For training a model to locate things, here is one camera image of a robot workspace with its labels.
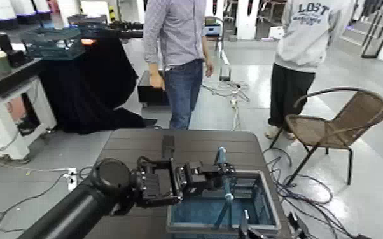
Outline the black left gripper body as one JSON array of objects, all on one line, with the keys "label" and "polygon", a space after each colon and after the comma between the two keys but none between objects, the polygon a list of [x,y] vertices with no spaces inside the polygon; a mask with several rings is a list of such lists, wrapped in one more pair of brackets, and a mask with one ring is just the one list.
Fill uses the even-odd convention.
[{"label": "black left gripper body", "polygon": [[[162,192],[158,170],[166,170],[169,175],[168,192]],[[138,158],[134,170],[136,182],[134,185],[134,199],[137,206],[169,206],[181,203],[183,194],[174,176],[174,160],[172,158],[154,161],[149,158]]]}]

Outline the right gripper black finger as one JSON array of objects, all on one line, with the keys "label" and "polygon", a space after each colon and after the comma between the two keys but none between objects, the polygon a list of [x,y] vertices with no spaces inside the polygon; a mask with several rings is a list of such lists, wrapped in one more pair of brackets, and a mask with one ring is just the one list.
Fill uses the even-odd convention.
[{"label": "right gripper black finger", "polygon": [[293,239],[308,239],[308,228],[305,223],[294,212],[290,212],[288,215],[289,225],[293,228]]},{"label": "right gripper black finger", "polygon": [[239,224],[239,238],[240,239],[247,239],[249,236],[248,229],[249,229],[249,214],[247,210],[244,210],[242,213],[242,218],[240,220]]}]

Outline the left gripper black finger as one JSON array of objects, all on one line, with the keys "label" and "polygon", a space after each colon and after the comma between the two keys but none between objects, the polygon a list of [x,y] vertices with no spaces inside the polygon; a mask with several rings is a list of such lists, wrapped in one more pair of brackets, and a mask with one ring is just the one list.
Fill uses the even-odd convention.
[{"label": "left gripper black finger", "polygon": [[183,196],[200,196],[203,191],[215,191],[223,187],[223,177],[211,179],[207,182],[187,182],[184,167],[177,167],[177,184]]},{"label": "left gripper black finger", "polygon": [[187,182],[207,182],[211,179],[236,173],[233,164],[215,163],[213,165],[205,165],[200,161],[186,163],[184,171]]}]

